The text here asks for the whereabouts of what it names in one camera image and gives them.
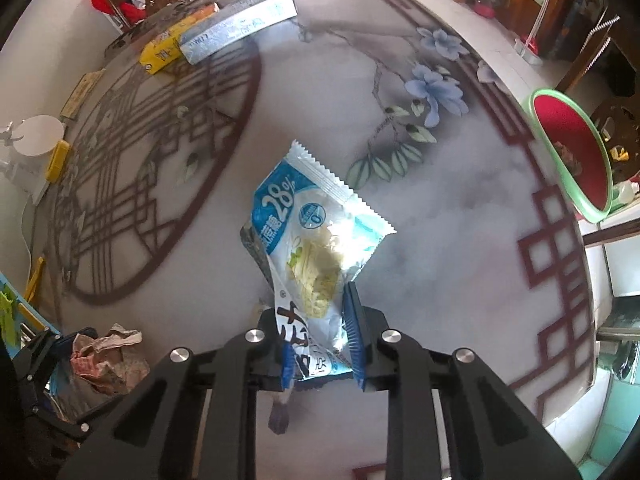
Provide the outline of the red white paper bag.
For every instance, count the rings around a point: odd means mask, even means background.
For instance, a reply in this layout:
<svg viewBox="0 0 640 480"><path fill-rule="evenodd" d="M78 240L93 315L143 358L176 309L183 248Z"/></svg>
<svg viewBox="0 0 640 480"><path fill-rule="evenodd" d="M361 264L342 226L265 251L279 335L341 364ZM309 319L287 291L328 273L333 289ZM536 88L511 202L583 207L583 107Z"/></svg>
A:
<svg viewBox="0 0 640 480"><path fill-rule="evenodd" d="M102 337L78 333L70 367L97 392L108 396L130 393L150 372L142 342L140 330L127 330L118 323Z"/></svg>

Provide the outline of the blue white snack packet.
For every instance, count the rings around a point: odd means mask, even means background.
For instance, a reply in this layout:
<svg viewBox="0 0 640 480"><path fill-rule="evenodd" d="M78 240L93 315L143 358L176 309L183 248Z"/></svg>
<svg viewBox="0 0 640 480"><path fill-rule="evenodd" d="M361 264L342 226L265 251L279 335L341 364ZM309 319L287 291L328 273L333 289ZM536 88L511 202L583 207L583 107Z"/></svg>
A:
<svg viewBox="0 0 640 480"><path fill-rule="evenodd" d="M295 378L352 370L344 286L394 231L299 142L262 180L241 237L272 287L277 333L296 354Z"/></svg>

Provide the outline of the blue white long box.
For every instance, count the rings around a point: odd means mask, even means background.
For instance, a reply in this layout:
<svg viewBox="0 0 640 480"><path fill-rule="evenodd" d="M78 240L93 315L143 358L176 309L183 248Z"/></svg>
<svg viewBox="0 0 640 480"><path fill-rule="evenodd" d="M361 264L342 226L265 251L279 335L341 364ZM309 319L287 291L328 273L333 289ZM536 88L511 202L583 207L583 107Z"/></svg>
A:
<svg viewBox="0 0 640 480"><path fill-rule="evenodd" d="M198 64L235 41L296 16L294 0L235 1L186 30L179 49L190 64Z"/></svg>

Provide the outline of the yellow orange drink box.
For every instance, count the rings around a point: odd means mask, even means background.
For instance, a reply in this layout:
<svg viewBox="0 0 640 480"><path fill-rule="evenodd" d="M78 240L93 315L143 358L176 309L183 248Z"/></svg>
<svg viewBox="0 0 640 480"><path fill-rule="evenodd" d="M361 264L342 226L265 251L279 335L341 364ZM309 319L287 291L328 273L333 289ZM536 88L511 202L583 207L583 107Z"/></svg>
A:
<svg viewBox="0 0 640 480"><path fill-rule="evenodd" d="M198 9L186 16L180 22L171 25L168 29L165 29L148 42L142 49L139 58L139 63L145 73L154 75L171 62L181 58L181 36L199 22L217 13L218 10L217 3L204 6L204 8Z"/></svg>

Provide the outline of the red green trash bin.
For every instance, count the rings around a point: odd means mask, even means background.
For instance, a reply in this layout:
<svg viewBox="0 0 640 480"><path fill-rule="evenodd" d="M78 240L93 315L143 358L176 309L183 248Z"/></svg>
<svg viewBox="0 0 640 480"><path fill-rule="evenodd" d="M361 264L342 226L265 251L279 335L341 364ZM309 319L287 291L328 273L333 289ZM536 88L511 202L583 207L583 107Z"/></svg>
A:
<svg viewBox="0 0 640 480"><path fill-rule="evenodd" d="M523 107L576 212L592 224L604 220L612 206L613 171L600 132L588 114L552 89L534 91Z"/></svg>

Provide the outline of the blue green toy board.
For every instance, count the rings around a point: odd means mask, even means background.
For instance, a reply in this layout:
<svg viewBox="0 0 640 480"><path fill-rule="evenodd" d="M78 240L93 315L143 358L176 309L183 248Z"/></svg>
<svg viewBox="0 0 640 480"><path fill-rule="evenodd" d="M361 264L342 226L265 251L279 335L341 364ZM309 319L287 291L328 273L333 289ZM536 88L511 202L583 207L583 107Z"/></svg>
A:
<svg viewBox="0 0 640 480"><path fill-rule="evenodd" d="M1 339L11 358L41 332L48 330L60 333L17 292L3 274L0 274L0 283Z"/></svg>

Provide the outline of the white desk lamp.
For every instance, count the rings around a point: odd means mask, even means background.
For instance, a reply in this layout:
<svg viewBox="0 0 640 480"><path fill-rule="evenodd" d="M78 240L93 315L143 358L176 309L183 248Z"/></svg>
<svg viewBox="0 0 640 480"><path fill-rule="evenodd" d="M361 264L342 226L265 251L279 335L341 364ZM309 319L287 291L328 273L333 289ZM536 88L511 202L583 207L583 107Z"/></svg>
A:
<svg viewBox="0 0 640 480"><path fill-rule="evenodd" d="M34 206L47 192L46 169L53 150L64 139L65 126L56 117L37 115L1 128L1 174L25 192Z"/></svg>

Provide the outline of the red white broom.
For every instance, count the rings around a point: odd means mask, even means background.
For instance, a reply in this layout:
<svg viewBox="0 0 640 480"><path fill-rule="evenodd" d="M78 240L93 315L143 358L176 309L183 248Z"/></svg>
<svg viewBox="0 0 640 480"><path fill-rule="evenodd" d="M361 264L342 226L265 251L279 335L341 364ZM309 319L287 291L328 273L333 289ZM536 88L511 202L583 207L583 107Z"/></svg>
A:
<svg viewBox="0 0 640 480"><path fill-rule="evenodd" d="M525 40L521 40L520 38L516 38L514 40L513 47L515 52L529 65L539 66L542 64L541 58L533 48L533 43L538 35L539 29L541 28L544 16L547 13L549 2L550 0L542 0L542 5L540 6L536 20L534 21L532 29L529 31Z"/></svg>

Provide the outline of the small red floor bin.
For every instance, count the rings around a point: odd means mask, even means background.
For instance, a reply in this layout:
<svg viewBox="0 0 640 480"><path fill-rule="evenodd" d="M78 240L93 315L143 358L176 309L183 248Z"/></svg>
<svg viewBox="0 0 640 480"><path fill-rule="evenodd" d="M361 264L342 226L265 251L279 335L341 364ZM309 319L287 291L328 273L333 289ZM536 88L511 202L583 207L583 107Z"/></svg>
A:
<svg viewBox="0 0 640 480"><path fill-rule="evenodd" d="M497 14L500 0L471 0L473 11L482 18L493 20Z"/></svg>

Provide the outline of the gold patterned flat box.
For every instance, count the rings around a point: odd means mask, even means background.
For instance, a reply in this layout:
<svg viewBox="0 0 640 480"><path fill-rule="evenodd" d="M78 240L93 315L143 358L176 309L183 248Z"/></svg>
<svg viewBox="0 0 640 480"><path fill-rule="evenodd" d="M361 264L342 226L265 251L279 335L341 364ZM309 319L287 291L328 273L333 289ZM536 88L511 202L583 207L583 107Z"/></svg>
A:
<svg viewBox="0 0 640 480"><path fill-rule="evenodd" d="M102 70L85 73L85 75L79 79L74 90L62 107L60 113L62 119L74 120L76 118L88 95L92 92L104 73L105 70L102 68Z"/></svg>

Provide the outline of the dark wooden chair right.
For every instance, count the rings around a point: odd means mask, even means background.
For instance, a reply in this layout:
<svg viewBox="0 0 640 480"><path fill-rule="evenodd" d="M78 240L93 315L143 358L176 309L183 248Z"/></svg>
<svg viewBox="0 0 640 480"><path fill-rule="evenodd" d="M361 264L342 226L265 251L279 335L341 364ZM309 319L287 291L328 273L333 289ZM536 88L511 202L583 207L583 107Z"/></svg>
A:
<svg viewBox="0 0 640 480"><path fill-rule="evenodd" d="M587 34L568 72L556 85L573 90L605 58L602 77L608 95L590 113L610 158L613 181L639 175L639 31L606 10Z"/></svg>

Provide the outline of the red bag on chair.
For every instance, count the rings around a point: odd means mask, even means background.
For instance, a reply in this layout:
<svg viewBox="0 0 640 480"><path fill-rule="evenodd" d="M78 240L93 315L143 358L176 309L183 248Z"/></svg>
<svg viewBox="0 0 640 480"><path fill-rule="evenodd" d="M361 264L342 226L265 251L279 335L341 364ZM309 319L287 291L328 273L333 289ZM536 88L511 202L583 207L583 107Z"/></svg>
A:
<svg viewBox="0 0 640 480"><path fill-rule="evenodd" d="M99 12L114 16L114 18L124 18L129 25L135 25L146 18L144 6L138 6L132 0L122 0L114 3L114 0L90 0L92 6Z"/></svg>

